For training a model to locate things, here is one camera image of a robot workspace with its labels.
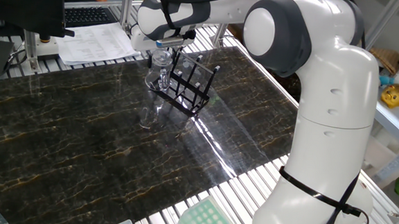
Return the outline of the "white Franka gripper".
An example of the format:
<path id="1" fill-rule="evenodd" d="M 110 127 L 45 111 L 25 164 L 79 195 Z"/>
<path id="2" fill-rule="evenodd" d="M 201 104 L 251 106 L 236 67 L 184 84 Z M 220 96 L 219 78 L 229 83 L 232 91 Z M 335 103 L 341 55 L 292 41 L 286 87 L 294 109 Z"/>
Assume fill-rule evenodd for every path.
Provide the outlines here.
<path id="1" fill-rule="evenodd" d="M 155 49 L 175 48 L 175 60 L 179 60 L 181 52 L 184 49 L 182 46 L 192 44 L 196 38 L 195 31 L 187 31 L 184 35 L 176 37 L 167 37 L 162 40 L 151 40 L 148 36 L 144 35 L 138 25 L 131 28 L 130 40 L 132 48 L 135 51 L 151 51 Z M 152 68 L 152 53 L 148 52 L 148 68 Z"/>

